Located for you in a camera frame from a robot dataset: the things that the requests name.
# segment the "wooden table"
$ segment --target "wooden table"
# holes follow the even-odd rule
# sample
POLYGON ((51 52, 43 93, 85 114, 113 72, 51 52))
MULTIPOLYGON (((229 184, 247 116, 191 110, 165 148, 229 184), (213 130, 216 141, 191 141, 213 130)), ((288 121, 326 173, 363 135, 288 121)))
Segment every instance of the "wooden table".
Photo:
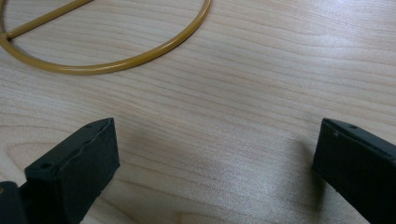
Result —
MULTIPOLYGON (((68 0, 8 0, 7 30, 68 0)), ((152 49, 203 0, 96 0, 14 40, 92 64, 152 49)), ((0 49, 0 181, 94 120, 116 121, 121 167, 83 223, 367 223, 311 171, 323 118, 396 144, 396 4, 214 0, 177 49, 73 77, 0 49)))

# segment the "gold circular frame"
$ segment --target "gold circular frame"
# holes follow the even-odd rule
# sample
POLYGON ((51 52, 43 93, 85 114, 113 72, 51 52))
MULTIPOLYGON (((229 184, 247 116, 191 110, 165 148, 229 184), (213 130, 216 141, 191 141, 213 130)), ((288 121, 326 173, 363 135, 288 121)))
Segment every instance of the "gold circular frame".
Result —
MULTIPOLYGON (((48 21, 51 21, 59 16, 62 16, 63 14, 77 7, 81 7, 91 1, 92 0, 76 0, 63 7, 57 8, 54 11, 51 11, 50 13, 37 18, 34 21, 30 21, 6 33, 4 32, 3 27, 1 27, 0 24, 0 46, 19 61, 49 72, 62 73, 68 75, 97 75, 103 73, 117 72, 120 70, 135 67, 142 63, 147 63, 151 60, 154 60, 164 55, 165 53, 169 52, 170 50, 174 49, 181 43, 183 43, 204 22, 211 5, 211 0, 205 0, 200 12, 195 17, 195 19, 182 32, 180 32, 178 35, 168 40, 167 42, 161 44, 157 48, 151 49, 147 52, 144 52, 132 58, 117 61, 114 63, 101 63, 96 65, 83 65, 83 66, 49 63, 21 52, 19 49, 15 48, 9 42, 10 39, 22 35, 32 29, 35 29, 37 26, 40 26, 48 21)), ((0 12, 3 11, 2 9, 3 4, 4 4, 4 0, 0 0, 0 12)))

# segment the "black clamp jaw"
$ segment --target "black clamp jaw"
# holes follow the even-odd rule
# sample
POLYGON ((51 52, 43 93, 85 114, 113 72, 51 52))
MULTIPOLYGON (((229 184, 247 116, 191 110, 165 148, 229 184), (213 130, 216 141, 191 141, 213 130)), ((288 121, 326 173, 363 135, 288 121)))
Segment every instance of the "black clamp jaw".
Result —
POLYGON ((85 125, 29 165, 20 188, 0 183, 0 222, 79 223, 118 167, 114 119, 85 125))
POLYGON ((396 146, 342 121, 324 119, 313 169, 370 223, 396 223, 396 146))

